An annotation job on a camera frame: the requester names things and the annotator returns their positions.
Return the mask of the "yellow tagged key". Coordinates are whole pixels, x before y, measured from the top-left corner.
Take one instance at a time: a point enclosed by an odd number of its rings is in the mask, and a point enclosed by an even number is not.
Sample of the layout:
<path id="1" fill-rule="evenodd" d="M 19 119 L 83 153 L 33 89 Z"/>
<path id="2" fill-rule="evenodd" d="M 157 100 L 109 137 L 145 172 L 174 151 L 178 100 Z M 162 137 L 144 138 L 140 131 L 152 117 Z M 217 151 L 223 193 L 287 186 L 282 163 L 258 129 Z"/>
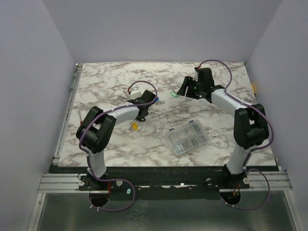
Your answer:
<path id="1" fill-rule="evenodd" d="M 139 129 L 138 124 L 136 122 L 131 122 L 130 123 L 130 128 L 129 130 L 131 131 L 137 131 Z"/>

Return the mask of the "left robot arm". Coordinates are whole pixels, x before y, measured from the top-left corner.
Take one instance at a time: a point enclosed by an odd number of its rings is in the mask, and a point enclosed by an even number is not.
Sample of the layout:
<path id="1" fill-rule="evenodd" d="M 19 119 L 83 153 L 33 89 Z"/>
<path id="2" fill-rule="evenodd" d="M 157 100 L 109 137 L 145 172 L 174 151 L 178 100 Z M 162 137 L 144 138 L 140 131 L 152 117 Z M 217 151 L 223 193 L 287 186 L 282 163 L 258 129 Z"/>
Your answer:
<path id="1" fill-rule="evenodd" d="M 89 110 L 76 132 L 76 137 L 80 150 L 86 153 L 88 172 L 92 175 L 90 185 L 94 189 L 101 190 L 106 185 L 104 149 L 110 141 L 114 127 L 126 121 L 144 120 L 156 99 L 157 95 L 145 90 L 140 97 L 128 100 L 116 108 L 104 111 L 94 106 Z"/>

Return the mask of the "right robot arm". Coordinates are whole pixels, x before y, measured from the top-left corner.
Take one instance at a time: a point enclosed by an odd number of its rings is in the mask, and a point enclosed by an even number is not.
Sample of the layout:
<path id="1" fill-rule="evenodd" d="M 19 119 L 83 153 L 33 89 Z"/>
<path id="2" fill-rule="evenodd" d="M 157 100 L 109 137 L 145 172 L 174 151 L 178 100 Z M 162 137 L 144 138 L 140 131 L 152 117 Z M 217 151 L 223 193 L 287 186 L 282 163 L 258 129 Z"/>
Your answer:
<path id="1" fill-rule="evenodd" d="M 192 99 L 206 99 L 209 103 L 224 109 L 234 119 L 234 151 L 225 165 L 226 173 L 221 183 L 232 188 L 239 181 L 253 151 L 257 150 L 269 137 L 265 109 L 261 104 L 249 104 L 229 94 L 222 85 L 214 83 L 210 68 L 195 68 L 196 76 L 186 76 L 177 95 Z"/>

